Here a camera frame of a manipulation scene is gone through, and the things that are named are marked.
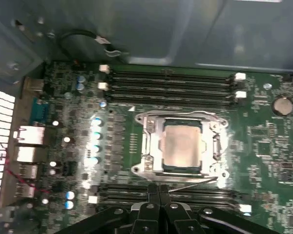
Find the white connector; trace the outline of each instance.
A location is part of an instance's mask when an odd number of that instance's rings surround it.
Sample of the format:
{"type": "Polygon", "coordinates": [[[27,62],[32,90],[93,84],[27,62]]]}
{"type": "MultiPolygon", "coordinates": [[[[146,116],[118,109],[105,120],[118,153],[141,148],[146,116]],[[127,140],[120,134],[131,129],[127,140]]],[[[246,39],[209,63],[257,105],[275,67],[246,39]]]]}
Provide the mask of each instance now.
{"type": "Polygon", "coordinates": [[[99,66],[99,71],[108,74],[109,73],[109,66],[108,65],[100,65],[99,66]]]}
{"type": "Polygon", "coordinates": [[[234,75],[235,80],[245,80],[246,79],[246,74],[238,72],[234,75]]]}
{"type": "Polygon", "coordinates": [[[246,92],[245,91],[236,91],[235,97],[236,98],[246,98],[246,92]]]}
{"type": "Polygon", "coordinates": [[[98,203],[98,196],[89,196],[88,203],[97,204],[98,203]]]}
{"type": "Polygon", "coordinates": [[[102,89],[104,91],[108,90],[108,84],[106,82],[99,82],[98,83],[98,89],[102,89]]]}

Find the blue capacitor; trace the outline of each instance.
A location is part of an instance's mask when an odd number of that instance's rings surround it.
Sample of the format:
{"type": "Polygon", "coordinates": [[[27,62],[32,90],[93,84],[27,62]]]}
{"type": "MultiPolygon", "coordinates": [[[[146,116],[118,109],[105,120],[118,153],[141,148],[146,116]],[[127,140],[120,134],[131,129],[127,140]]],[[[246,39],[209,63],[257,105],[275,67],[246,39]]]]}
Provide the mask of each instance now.
{"type": "Polygon", "coordinates": [[[84,83],[86,81],[86,78],[84,76],[78,76],[77,82],[84,83]]]}
{"type": "Polygon", "coordinates": [[[81,83],[78,83],[76,85],[76,89],[78,90],[78,92],[83,93],[84,92],[84,85],[81,83]]]}
{"type": "Polygon", "coordinates": [[[74,207],[74,203],[72,201],[67,201],[64,203],[65,209],[71,210],[74,207]]]}

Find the screw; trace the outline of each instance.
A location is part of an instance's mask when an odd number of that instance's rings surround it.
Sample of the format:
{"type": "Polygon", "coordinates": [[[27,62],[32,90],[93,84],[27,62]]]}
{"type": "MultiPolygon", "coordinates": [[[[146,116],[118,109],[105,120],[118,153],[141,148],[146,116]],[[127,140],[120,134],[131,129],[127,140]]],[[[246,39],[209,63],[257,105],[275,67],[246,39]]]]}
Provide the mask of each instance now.
{"type": "Polygon", "coordinates": [[[37,22],[38,22],[38,24],[44,24],[44,18],[39,17],[37,22]]]}
{"type": "Polygon", "coordinates": [[[122,210],[122,209],[116,209],[115,211],[114,211],[114,214],[115,215],[120,215],[120,214],[122,214],[124,211],[122,210]]]}
{"type": "Polygon", "coordinates": [[[177,204],[174,204],[174,203],[172,203],[172,204],[170,205],[170,207],[171,207],[172,209],[177,209],[177,208],[178,208],[178,205],[177,205],[177,204]]]}
{"type": "Polygon", "coordinates": [[[204,209],[203,212],[206,213],[207,215],[210,215],[213,213],[211,209],[204,209]]]}
{"type": "Polygon", "coordinates": [[[266,90],[270,90],[270,89],[272,89],[272,84],[266,83],[263,85],[263,88],[266,90]]]}
{"type": "Polygon", "coordinates": [[[42,38],[43,37],[43,33],[42,32],[37,32],[36,33],[36,36],[39,37],[39,38],[42,38]]]}
{"type": "Polygon", "coordinates": [[[148,209],[153,209],[153,208],[154,208],[154,205],[153,205],[153,204],[148,204],[146,207],[147,207],[148,209]]]}
{"type": "Polygon", "coordinates": [[[8,68],[18,71],[20,69],[20,65],[17,62],[9,62],[7,63],[8,68]]]}
{"type": "Polygon", "coordinates": [[[53,31],[48,32],[48,33],[47,33],[47,37],[49,37],[49,38],[51,38],[51,39],[54,39],[54,38],[55,38],[55,34],[54,34],[54,32],[53,32],[53,31]]]}

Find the capacitor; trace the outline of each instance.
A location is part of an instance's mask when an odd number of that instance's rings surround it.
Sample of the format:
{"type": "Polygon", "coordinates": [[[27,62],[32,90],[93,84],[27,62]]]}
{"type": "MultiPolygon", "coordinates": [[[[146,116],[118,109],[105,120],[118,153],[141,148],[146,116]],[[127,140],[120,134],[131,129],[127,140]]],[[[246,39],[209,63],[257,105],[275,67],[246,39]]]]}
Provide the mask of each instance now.
{"type": "Polygon", "coordinates": [[[78,83],[76,85],[76,89],[78,90],[78,92],[83,93],[84,92],[84,85],[82,83],[78,83]]]}
{"type": "Polygon", "coordinates": [[[71,141],[71,139],[68,136],[66,136],[66,137],[63,138],[63,141],[65,143],[69,143],[71,141]]]}
{"type": "Polygon", "coordinates": [[[72,201],[67,201],[64,204],[65,209],[71,210],[74,207],[74,203],[72,201]]]}
{"type": "Polygon", "coordinates": [[[93,151],[95,153],[99,152],[100,150],[101,150],[100,146],[98,146],[98,145],[93,146],[93,151]]]}
{"type": "Polygon", "coordinates": [[[67,200],[72,200],[72,199],[74,199],[74,197],[75,197],[75,194],[74,194],[74,192],[72,192],[72,191],[68,191],[68,192],[65,194],[65,198],[66,198],[67,200]]]}
{"type": "Polygon", "coordinates": [[[75,143],[75,139],[71,136],[65,136],[63,137],[63,140],[62,140],[62,146],[65,147],[69,144],[74,144],[75,143]]]}
{"type": "Polygon", "coordinates": [[[61,128],[63,127],[62,122],[58,121],[58,120],[54,120],[52,121],[52,126],[57,127],[57,128],[61,128]]]}
{"type": "Polygon", "coordinates": [[[287,116],[293,111],[293,103],[287,97],[279,97],[273,101],[272,111],[277,116],[287,116]]]}
{"type": "Polygon", "coordinates": [[[101,134],[98,133],[98,132],[95,132],[95,133],[93,133],[93,138],[94,138],[95,140],[99,140],[99,139],[101,139],[101,134]]]}
{"type": "Polygon", "coordinates": [[[61,167],[62,166],[62,163],[61,162],[59,162],[59,161],[51,161],[50,163],[49,163],[49,165],[50,165],[50,167],[61,167]]]}
{"type": "Polygon", "coordinates": [[[44,199],[41,200],[41,203],[42,203],[43,205],[46,205],[46,204],[49,203],[49,200],[48,200],[47,198],[44,198],[44,199]]]}
{"type": "Polygon", "coordinates": [[[51,161],[49,164],[50,164],[50,167],[55,167],[57,165],[57,163],[54,161],[51,161]]]}
{"type": "Polygon", "coordinates": [[[105,108],[107,106],[107,102],[105,100],[102,100],[100,103],[99,103],[100,107],[101,108],[105,108]]]}
{"type": "Polygon", "coordinates": [[[85,81],[86,81],[86,78],[84,76],[78,76],[77,77],[77,82],[84,83],[85,81]]]}
{"type": "Polygon", "coordinates": [[[103,121],[99,117],[96,117],[95,119],[92,120],[91,125],[102,127],[103,121]]]}

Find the connector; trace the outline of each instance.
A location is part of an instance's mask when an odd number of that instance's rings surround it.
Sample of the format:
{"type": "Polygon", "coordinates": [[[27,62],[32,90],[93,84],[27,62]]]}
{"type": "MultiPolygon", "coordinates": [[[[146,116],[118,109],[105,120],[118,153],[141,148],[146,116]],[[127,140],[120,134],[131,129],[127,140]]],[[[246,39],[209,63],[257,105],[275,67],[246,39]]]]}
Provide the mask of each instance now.
{"type": "Polygon", "coordinates": [[[108,90],[108,84],[106,82],[99,82],[98,83],[98,89],[107,91],[108,90]]]}
{"type": "Polygon", "coordinates": [[[109,74],[109,66],[108,65],[100,65],[99,71],[109,74]]]}
{"type": "Polygon", "coordinates": [[[48,151],[40,147],[16,146],[15,154],[18,162],[45,162],[48,151]]]}

